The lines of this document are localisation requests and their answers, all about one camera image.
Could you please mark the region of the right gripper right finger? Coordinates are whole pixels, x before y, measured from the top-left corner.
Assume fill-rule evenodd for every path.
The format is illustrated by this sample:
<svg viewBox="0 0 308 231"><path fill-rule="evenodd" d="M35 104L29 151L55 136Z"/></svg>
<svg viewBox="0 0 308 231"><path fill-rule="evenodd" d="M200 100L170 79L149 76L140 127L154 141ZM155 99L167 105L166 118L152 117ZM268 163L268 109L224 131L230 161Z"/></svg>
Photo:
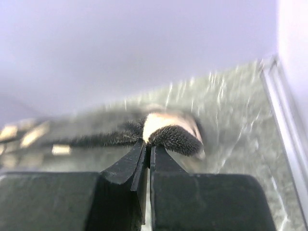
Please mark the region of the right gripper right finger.
<svg viewBox="0 0 308 231"><path fill-rule="evenodd" d="M251 175L192 174L153 147L150 200L155 231L273 231L265 193Z"/></svg>

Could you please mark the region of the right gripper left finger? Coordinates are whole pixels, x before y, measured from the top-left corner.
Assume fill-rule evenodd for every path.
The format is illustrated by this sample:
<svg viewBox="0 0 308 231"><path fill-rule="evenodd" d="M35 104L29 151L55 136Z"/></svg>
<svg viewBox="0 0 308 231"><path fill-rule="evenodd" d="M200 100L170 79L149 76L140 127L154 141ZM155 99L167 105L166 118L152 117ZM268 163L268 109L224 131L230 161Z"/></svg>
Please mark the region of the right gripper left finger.
<svg viewBox="0 0 308 231"><path fill-rule="evenodd" d="M147 151L139 141L103 171L0 172L3 231L139 231L145 222Z"/></svg>

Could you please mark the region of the black pillowcase with tan flowers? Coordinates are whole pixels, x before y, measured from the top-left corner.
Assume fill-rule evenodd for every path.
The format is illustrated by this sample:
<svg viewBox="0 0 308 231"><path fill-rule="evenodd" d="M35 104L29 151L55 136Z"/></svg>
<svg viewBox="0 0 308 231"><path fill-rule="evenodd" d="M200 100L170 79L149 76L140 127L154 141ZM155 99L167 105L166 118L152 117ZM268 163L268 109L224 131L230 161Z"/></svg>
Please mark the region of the black pillowcase with tan flowers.
<svg viewBox="0 0 308 231"><path fill-rule="evenodd" d="M138 141L203 160L204 130L194 113L180 108L135 107L9 124L0 132L8 149L64 146L130 146Z"/></svg>

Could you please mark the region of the side aluminium rail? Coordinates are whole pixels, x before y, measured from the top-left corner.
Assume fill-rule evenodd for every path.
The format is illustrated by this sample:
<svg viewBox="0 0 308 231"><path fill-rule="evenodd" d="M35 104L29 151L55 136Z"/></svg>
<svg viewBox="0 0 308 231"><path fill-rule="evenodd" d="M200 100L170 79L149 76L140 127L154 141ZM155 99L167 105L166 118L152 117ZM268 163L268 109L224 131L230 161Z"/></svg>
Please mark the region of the side aluminium rail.
<svg viewBox="0 0 308 231"><path fill-rule="evenodd" d="M277 56L259 61L262 79L270 98L286 152L303 218L308 220L308 138L283 66Z"/></svg>

